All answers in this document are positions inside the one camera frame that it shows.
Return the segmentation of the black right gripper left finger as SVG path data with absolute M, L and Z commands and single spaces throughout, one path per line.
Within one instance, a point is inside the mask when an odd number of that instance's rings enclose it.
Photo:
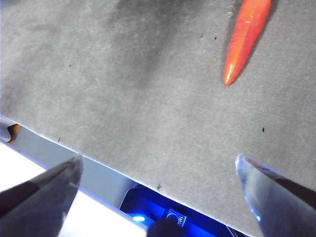
M 42 174 L 0 193 L 2 237 L 59 235 L 83 174 L 77 155 Z

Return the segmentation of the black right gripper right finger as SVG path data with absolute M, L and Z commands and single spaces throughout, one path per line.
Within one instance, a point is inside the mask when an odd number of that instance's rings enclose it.
M 244 155 L 235 162 L 244 198 L 265 237 L 314 237 L 316 192 Z

